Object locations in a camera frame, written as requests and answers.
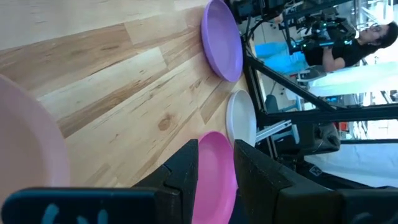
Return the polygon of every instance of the black metal frame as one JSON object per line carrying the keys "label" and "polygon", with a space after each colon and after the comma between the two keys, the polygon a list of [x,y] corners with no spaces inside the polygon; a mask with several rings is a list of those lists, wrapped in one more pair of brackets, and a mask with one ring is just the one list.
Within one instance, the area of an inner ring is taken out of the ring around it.
{"label": "black metal frame", "polygon": [[[398,104],[372,105],[367,107],[353,106],[339,108],[331,106],[329,103],[316,97],[309,91],[303,89],[290,81],[285,76],[273,71],[265,66],[261,61],[254,58],[251,52],[248,52],[247,43],[242,41],[244,49],[244,73],[248,84],[249,94],[254,103],[257,117],[257,127],[262,130],[264,126],[269,126],[283,120],[292,120],[293,124],[299,123],[322,123],[322,122],[342,122],[342,121],[371,121],[381,119],[398,118]],[[262,96],[260,83],[256,72],[267,75],[285,88],[293,91],[303,99],[313,103],[318,109],[309,111],[268,113],[264,96]]]}
{"label": "black metal frame", "polygon": [[333,7],[333,6],[343,4],[343,3],[346,3],[349,1],[352,1],[352,0],[326,0],[325,2],[320,3],[320,4],[316,4],[315,2],[311,1],[313,6],[308,9],[299,10],[297,12],[293,12],[293,13],[289,13],[289,14],[286,14],[283,12],[284,30],[285,30],[286,43],[289,48],[289,52],[292,52],[294,47],[292,46],[292,42],[290,41],[290,31],[289,31],[288,21],[290,21],[291,19],[299,19],[301,17],[313,14],[314,12],[319,12],[323,9],[327,9],[329,7]]}

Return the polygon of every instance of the light pink plate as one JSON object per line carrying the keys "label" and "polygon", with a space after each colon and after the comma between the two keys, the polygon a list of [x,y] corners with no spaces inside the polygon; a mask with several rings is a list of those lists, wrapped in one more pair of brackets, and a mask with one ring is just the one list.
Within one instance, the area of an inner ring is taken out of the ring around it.
{"label": "light pink plate", "polygon": [[41,104],[0,75],[0,206],[26,187],[69,186],[68,153]]}

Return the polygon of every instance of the purple plate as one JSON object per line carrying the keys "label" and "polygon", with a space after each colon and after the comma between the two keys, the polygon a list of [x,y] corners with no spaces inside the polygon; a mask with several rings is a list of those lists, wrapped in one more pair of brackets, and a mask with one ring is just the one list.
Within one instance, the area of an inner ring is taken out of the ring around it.
{"label": "purple plate", "polygon": [[201,37],[211,68],[222,79],[237,82],[243,66],[241,38],[231,11],[222,0],[207,4]]}

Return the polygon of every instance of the dark hair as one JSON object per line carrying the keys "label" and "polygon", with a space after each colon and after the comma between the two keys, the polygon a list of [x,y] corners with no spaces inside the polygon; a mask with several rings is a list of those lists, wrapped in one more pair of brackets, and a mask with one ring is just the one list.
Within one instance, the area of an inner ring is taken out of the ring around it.
{"label": "dark hair", "polygon": [[395,22],[390,22],[388,25],[388,31],[387,34],[382,36],[377,42],[379,45],[371,45],[371,44],[366,44],[361,46],[361,48],[364,51],[364,57],[368,56],[369,54],[373,54],[379,49],[385,49],[387,47],[390,47],[398,37],[398,26]]}

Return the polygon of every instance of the blue object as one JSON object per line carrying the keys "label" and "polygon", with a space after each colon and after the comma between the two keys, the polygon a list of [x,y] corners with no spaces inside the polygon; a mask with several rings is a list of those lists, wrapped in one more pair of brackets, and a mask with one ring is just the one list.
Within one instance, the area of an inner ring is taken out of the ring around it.
{"label": "blue object", "polygon": [[289,48],[284,42],[256,45],[255,51],[257,58],[265,65],[283,75],[295,74],[309,67],[304,54],[296,52],[290,55]]}

